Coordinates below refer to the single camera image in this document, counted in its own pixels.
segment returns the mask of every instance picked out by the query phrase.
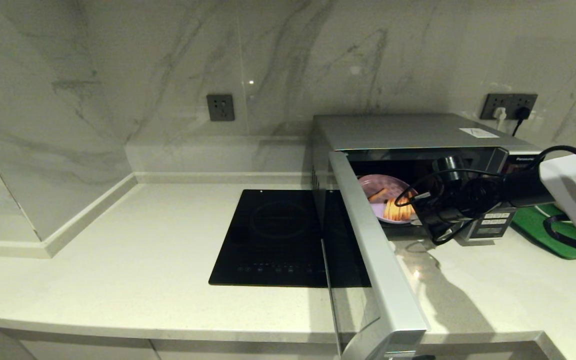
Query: electrical socket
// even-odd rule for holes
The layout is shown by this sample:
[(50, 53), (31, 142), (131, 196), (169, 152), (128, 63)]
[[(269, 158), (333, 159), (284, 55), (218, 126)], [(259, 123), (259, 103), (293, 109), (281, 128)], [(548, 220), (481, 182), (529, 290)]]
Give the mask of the electrical socket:
[(206, 100), (210, 121), (235, 121), (232, 95), (206, 95)]
[(517, 120), (517, 110), (528, 108), (531, 112), (537, 101), (536, 93), (489, 93), (481, 110), (481, 120), (495, 120), (497, 108), (505, 108), (505, 120)]

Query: black induction cooktop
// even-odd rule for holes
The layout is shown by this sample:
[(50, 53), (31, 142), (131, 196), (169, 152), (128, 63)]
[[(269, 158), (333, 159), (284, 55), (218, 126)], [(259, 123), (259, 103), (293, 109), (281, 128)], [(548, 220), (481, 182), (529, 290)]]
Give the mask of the black induction cooktop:
[(334, 287), (369, 287), (338, 193), (326, 197), (331, 200), (322, 229), (312, 191), (244, 190), (208, 282), (326, 288), (324, 243)]

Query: french fries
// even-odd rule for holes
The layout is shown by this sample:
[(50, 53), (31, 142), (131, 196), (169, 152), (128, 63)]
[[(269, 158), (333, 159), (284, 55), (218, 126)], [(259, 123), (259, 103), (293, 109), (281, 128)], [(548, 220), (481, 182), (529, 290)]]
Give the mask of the french fries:
[[(386, 201), (386, 208), (383, 210), (384, 219), (390, 221), (409, 221), (410, 216), (415, 213), (412, 205), (397, 206), (395, 205), (395, 198), (388, 199)], [(409, 198), (404, 196), (400, 200), (400, 204), (405, 204), (409, 202)]]

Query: countertop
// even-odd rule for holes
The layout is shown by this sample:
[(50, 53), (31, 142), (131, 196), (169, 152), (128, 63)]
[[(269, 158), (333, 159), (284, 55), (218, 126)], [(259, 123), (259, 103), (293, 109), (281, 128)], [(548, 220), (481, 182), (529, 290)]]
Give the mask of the countertop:
[[(327, 289), (209, 285), (243, 189), (138, 184), (52, 259), (0, 257), (0, 327), (107, 337), (335, 341)], [(393, 239), (425, 344), (526, 340), (576, 359), (576, 260), (509, 230), (490, 246)]]

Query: plate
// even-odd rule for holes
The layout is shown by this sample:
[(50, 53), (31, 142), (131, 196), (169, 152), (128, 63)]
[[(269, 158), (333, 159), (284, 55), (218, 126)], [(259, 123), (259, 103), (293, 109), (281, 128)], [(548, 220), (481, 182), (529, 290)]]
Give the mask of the plate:
[[(361, 184), (361, 188), (363, 189), (363, 193), (366, 194), (366, 198), (370, 198), (370, 196), (378, 193), (382, 189), (388, 189), (388, 191), (384, 192), (384, 194), (370, 202), (372, 212), (380, 221), (389, 224), (410, 223), (409, 219), (405, 221), (394, 221), (384, 218), (384, 210), (386, 209), (386, 203), (384, 202), (388, 199), (397, 199), (397, 196), (399, 196), (403, 191), (407, 189), (407, 187), (409, 187), (406, 182), (399, 180), (396, 177), (375, 173), (372, 175), (360, 177), (359, 184)], [(418, 192), (416, 192), (414, 189), (411, 189), (410, 193), (412, 193), (413, 196), (418, 194)]]

